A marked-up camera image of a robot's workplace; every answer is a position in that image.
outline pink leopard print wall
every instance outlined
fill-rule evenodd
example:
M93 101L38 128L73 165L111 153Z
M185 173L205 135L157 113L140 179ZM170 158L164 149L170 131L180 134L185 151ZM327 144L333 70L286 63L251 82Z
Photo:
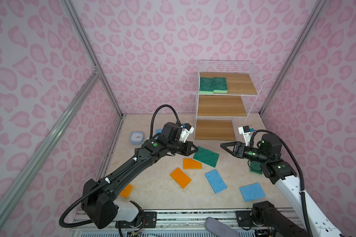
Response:
M59 217L96 178L118 121L101 82L97 82L62 138L0 232L0 237L63 236ZM71 223L76 207L66 218Z
M198 59L250 60L259 111L315 0L74 0L124 113L193 112Z
M325 215L356 237L356 0L329 3L263 120Z
M0 0L0 199L92 72L58 0Z

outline top shelf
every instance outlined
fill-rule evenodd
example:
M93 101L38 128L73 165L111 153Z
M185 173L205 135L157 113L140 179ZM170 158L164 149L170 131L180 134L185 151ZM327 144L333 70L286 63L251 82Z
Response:
M219 72L201 72L200 77L214 78L225 77L227 79L228 92L214 93L214 95L246 95L257 96L256 89L252 83L249 74L241 73L219 73Z

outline beige table surface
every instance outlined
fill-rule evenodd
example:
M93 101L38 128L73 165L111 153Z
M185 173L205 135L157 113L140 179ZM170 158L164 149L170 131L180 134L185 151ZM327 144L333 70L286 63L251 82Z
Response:
M181 123L194 125L194 114L178 115ZM135 146L129 142L129 136L133 131L142 131L145 139L150 133L150 120L152 115L127 115L123 128L116 145L116 149L107 174L113 172L121 164L127 161L134 154ZM154 121L154 133L156 129L162 129L166 122L176 122L173 114L157 114ZM250 114L245 125L250 128L265 129L259 114ZM261 139L262 133L258 133L255 144ZM209 149L219 153L219 160L216 165L220 176L223 178L227 188L217 194L211 188L205 173L214 168L203 164L203 169L190 170L183 169L182 155L174 157L165 156L156 164L144 170L133 181L134 186L128 199L118 197L119 201L135 201L143 209L228 209L228 208L250 208L255 202L268 200L275 207L291 207L283 194L272 185L270 180L264 175L257 175L249 172L246 159L238 159L220 148L220 141L196 141L193 134L188 138L196 146ZM171 177L170 173L179 167L189 176L192 181L182 189ZM239 187L252 183L260 183L266 197L245 202Z

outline clock face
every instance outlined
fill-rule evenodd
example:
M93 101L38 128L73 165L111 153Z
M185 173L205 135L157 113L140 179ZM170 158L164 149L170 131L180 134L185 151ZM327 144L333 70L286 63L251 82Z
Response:
M131 135L131 140L132 141L141 141L144 137L144 134L141 132L134 132Z

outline bottom shelf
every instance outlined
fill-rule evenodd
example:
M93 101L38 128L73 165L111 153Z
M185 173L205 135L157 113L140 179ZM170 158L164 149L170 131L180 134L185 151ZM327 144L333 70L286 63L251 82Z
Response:
M235 141L231 120L197 120L195 140Z

